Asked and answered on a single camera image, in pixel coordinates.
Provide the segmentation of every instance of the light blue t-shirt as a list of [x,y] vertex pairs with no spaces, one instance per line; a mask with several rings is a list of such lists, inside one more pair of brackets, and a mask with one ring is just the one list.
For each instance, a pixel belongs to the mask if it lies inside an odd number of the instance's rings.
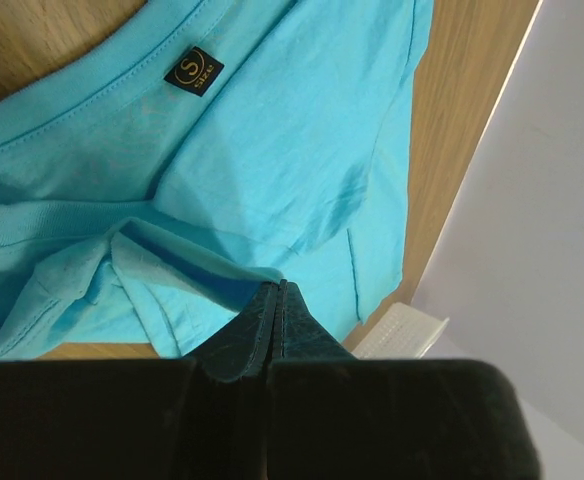
[[[0,359],[186,354],[261,281],[337,339],[396,288],[431,0],[157,0],[0,102]],[[163,80],[193,46],[203,97]]]

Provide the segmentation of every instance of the seam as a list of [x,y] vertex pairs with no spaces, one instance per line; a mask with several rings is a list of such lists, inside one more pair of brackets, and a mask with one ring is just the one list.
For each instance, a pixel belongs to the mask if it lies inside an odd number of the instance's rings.
[[[204,6],[205,6],[204,4],[201,4],[201,5],[199,6],[199,8],[200,8],[200,9],[203,9],[203,7],[204,7]],[[224,10],[224,11],[223,11],[223,12],[222,12],[222,13],[221,13],[221,14],[220,14],[220,15],[219,15],[219,16],[218,16],[218,17],[217,17],[215,20],[214,20],[214,22],[212,22],[212,25],[211,25],[211,26],[210,26],[210,27],[209,27],[209,28],[206,30],[206,32],[205,32],[205,33],[204,33],[204,34],[203,34],[203,35],[202,35],[202,36],[199,38],[199,40],[197,40],[197,41],[195,42],[195,44],[196,44],[196,43],[201,43],[201,42],[202,42],[202,41],[203,41],[203,40],[204,40],[204,39],[205,39],[205,38],[206,38],[206,37],[207,37],[207,36],[210,34],[210,32],[212,32],[212,30],[214,30],[214,29],[216,28],[216,26],[219,24],[219,22],[221,21],[221,19],[222,19],[222,18],[223,18],[223,17],[224,17],[224,16],[227,14],[227,12],[228,12],[228,10],[229,10],[229,9],[230,9],[230,7],[226,8],[226,9],[225,9],[225,10]],[[190,19],[188,24],[186,24],[186,25],[182,25],[182,27],[179,27],[179,28],[185,28],[185,27],[189,26],[189,24],[190,24],[190,23],[192,23],[194,20],[195,20],[195,18],[192,18],[192,19]],[[170,34],[170,35],[176,35],[176,36],[179,36],[180,34],[181,34],[181,32],[180,32],[180,31],[175,31],[174,33],[172,33],[172,34]],[[97,123],[95,123],[95,124],[92,124],[92,125],[88,125],[88,126],[86,126],[84,129],[82,129],[82,130],[80,130],[80,131],[77,131],[77,132],[76,132],[76,134],[77,134],[77,135],[78,135],[78,134],[81,134],[81,135],[88,135],[88,134],[90,134],[91,132],[93,132],[94,130],[98,130],[99,128],[101,128],[101,127],[102,127],[102,125],[103,125],[103,123],[104,123],[104,122],[107,122],[108,120],[112,119],[112,118],[113,118],[113,117],[115,117],[117,114],[119,114],[121,111],[123,111],[125,108],[129,107],[130,105],[132,105],[132,104],[134,104],[134,103],[138,102],[140,99],[142,99],[142,98],[145,96],[145,94],[146,94],[146,93],[147,93],[147,92],[148,92],[148,91],[149,91],[149,90],[150,90],[150,89],[151,89],[153,86],[155,86],[157,83],[160,83],[160,82],[162,81],[162,78],[163,78],[163,77],[161,77],[161,78],[157,78],[156,80],[152,81],[152,82],[151,82],[151,83],[149,83],[149,84],[148,84],[148,85],[147,85],[147,86],[146,86],[146,87],[145,87],[143,90],[141,90],[141,91],[140,91],[140,92],[139,92],[137,95],[134,95],[132,98],[130,98],[130,99],[127,101],[127,102],[121,103],[121,104],[120,104],[118,107],[116,107],[116,108],[113,108],[113,109],[112,109],[112,111],[110,111],[110,112],[109,112],[107,115],[105,115],[105,116],[104,116],[104,117],[103,117],[103,118],[102,118],[102,119],[101,119],[99,122],[97,122]],[[79,106],[72,107],[70,110],[68,110],[68,112],[67,112],[67,113],[69,113],[69,112],[72,112],[72,111],[73,111],[75,108],[79,108]],[[67,120],[67,119],[59,119],[59,121],[60,121],[60,122],[64,122],[64,121],[66,121],[66,120]],[[69,139],[69,140],[67,140],[66,142],[61,142],[61,143],[58,143],[58,144],[54,145],[54,147],[53,147],[53,150],[52,150],[50,153],[58,153],[59,151],[64,151],[64,150],[66,150],[66,149],[67,149],[67,147],[68,147],[69,145],[72,145],[74,142],[75,142],[75,139]]]
[[412,2],[412,29],[410,31],[410,44],[408,46],[408,54],[405,58],[405,65],[403,65],[403,73],[401,74],[399,85],[403,84],[403,81],[405,80],[405,70],[408,68],[410,60],[412,60],[412,57],[414,56],[414,31],[416,29],[416,4],[418,1],[419,0],[414,0],[414,2]]
[[176,351],[177,351],[178,355],[180,357],[182,357],[183,352],[181,351],[181,347],[179,347],[179,341],[177,340],[176,335],[174,333],[174,328],[172,328],[172,322],[170,322],[168,314],[165,311],[165,309],[163,308],[163,304],[159,301],[157,296],[154,294],[154,292],[148,287],[148,285],[145,282],[141,281],[141,283],[143,284],[145,289],[148,291],[148,293],[152,296],[152,298],[156,301],[157,305],[159,306],[159,310],[161,310],[161,320],[163,320],[163,324],[166,326],[170,336],[172,337],[172,340],[174,341],[174,346],[176,347]]
[[363,323],[361,319],[361,302],[359,298],[359,285],[357,282],[356,266],[354,264],[354,249],[352,248],[352,231],[348,228],[348,248],[350,250],[350,264],[352,265],[352,280],[354,283],[354,302],[356,305],[356,318],[359,322]]
[[152,343],[152,337],[150,336],[147,328],[145,328],[145,323],[143,323],[141,321],[141,315],[139,315],[139,312],[137,311],[135,303],[130,298],[130,294],[128,293],[128,289],[125,288],[125,281],[122,280],[123,276],[120,275],[119,269],[114,264],[112,265],[112,270],[114,270],[114,274],[116,275],[117,279],[119,280],[119,283],[121,284],[121,289],[123,289],[123,293],[127,297],[128,302],[130,302],[130,305],[132,306],[132,311],[136,315],[136,318],[137,318],[139,324],[141,325],[141,328],[143,329],[143,333],[145,333],[145,336],[148,339],[148,342]]
[[288,314],[287,314],[287,308],[285,308],[287,306],[287,299],[288,299],[288,290],[286,288],[285,292],[283,292],[283,307],[281,307],[281,341],[280,341],[281,358],[285,358],[285,350],[286,350],[286,346],[287,346],[285,340],[288,338],[287,337]]
[[192,328],[194,335],[199,335],[199,332],[201,331],[201,319],[199,318],[200,315],[192,315],[190,307],[188,306],[188,302],[183,304],[183,317],[186,318],[186,323],[190,324],[190,328]]
[[[28,246],[31,247],[37,247],[39,245],[43,245],[44,243],[47,242],[78,242],[81,240],[87,240],[89,238],[94,238],[94,237],[99,237],[102,234],[100,233],[95,233],[95,234],[86,234],[86,235],[77,235],[77,236],[70,236],[70,237],[37,237],[37,238],[28,238],[26,240],[19,240],[18,242],[15,243],[7,243],[4,245],[0,245],[0,249],[3,248],[10,248],[10,247],[17,247],[19,245],[22,244],[26,244]],[[0,252],[0,256],[10,256],[10,255],[16,255],[19,254],[21,255],[23,252],[22,251],[18,251],[18,252]]]
[[256,357],[257,352],[259,351],[259,346],[260,343],[263,339],[263,331],[266,327],[266,322],[264,321],[264,316],[265,313],[267,313],[267,306],[269,304],[269,300],[272,297],[272,289],[268,289],[268,295],[265,298],[265,308],[261,311],[261,325],[259,326],[259,334],[258,334],[258,338],[257,341],[255,342],[256,348],[252,349],[252,353],[250,354],[250,359],[248,360],[247,364],[245,365],[245,368],[241,371],[241,374],[239,375],[240,377],[243,377],[249,370],[250,368],[252,368],[252,365],[254,364],[254,360]]
[[[23,340],[23,338],[34,328],[34,326],[38,323],[38,321],[41,319],[41,317],[43,315],[45,315],[46,313],[48,313],[50,310],[52,310],[54,307],[56,307],[59,303],[60,303],[60,301],[58,299],[49,300],[45,304],[43,309],[40,311],[40,313],[38,315],[36,315],[36,317],[34,319],[32,319],[30,322],[27,322],[25,325],[23,325],[23,327],[12,338],[12,340],[10,340],[10,342],[7,345],[5,345],[3,348],[0,349],[0,357],[5,356],[11,350],[14,350],[14,348],[21,342],[21,340]],[[45,324],[43,326],[45,327],[49,324],[50,324],[50,320],[45,322]],[[34,335],[32,338],[30,338],[24,344],[24,346],[28,346],[30,343],[32,343],[32,340],[34,340],[34,338],[36,338],[36,337],[37,337],[37,335]]]
[[[65,113],[62,113],[61,115],[57,116],[55,119],[49,121],[46,125],[36,127],[34,131],[30,131],[29,133],[23,134],[19,138],[16,138],[12,141],[9,141],[9,143],[7,145],[0,147],[0,154],[5,153],[8,150],[11,150],[12,148],[14,148],[18,145],[29,142],[32,139],[38,137],[39,135],[47,132],[51,128],[59,126],[62,123],[68,121],[69,119],[74,117],[79,112],[85,110],[87,107],[89,107],[96,100],[109,94],[112,90],[119,87],[121,84],[126,83],[128,80],[133,78],[139,72],[143,71],[146,67],[148,67],[156,59],[156,57],[158,57],[158,55],[163,50],[165,50],[170,44],[172,44],[177,39],[178,36],[181,35],[181,33],[183,32],[183,30],[185,28],[189,27],[190,24],[192,24],[192,22],[194,22],[194,20],[201,14],[201,12],[203,12],[205,10],[205,8],[209,5],[209,3],[210,3],[210,0],[203,0],[203,2],[198,6],[198,10],[196,12],[194,12],[187,20],[185,20],[174,32],[172,32],[167,37],[167,39],[165,39],[163,41],[163,43],[154,50],[154,52],[152,52],[148,57],[146,57],[144,60],[142,60],[141,63],[139,63],[138,65],[133,67],[128,72],[124,73],[122,76],[120,76],[119,78],[117,78],[116,80],[111,82],[109,85],[102,88],[100,91],[95,93],[89,99],[85,100],[83,103],[73,107],[71,110],[69,110]],[[225,9],[223,11],[223,13],[213,22],[212,28],[214,28],[214,26],[216,26],[216,24],[218,24],[218,22],[221,20],[221,18],[225,15],[226,12],[227,12],[227,9]]]

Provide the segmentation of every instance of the black label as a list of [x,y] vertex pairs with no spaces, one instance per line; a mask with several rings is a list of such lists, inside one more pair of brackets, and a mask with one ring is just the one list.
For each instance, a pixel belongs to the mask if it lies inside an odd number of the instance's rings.
[[194,47],[172,67],[165,80],[186,92],[202,97],[221,70],[223,70],[221,62],[199,47]]

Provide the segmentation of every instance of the white wall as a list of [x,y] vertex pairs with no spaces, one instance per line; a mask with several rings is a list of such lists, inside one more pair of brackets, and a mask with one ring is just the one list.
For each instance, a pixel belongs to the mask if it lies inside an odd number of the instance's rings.
[[413,304],[584,445],[584,0],[541,7]]
[[[428,351],[426,358],[471,357],[446,334]],[[584,480],[584,446],[525,400],[521,408],[548,480]]]

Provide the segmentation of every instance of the wood grain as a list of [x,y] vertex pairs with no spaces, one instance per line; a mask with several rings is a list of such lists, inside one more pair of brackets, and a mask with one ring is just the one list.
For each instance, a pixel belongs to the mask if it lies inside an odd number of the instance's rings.
[[0,100],[90,51],[144,3],[0,1]]
[[414,84],[403,281],[348,336],[346,348],[356,347],[392,303],[411,302],[537,3],[435,3]]
[[[0,1],[0,100],[101,43],[143,0]],[[416,74],[403,283],[359,326],[353,348],[396,301],[409,303],[537,0],[438,0]],[[153,356],[149,345],[67,344],[44,358]]]

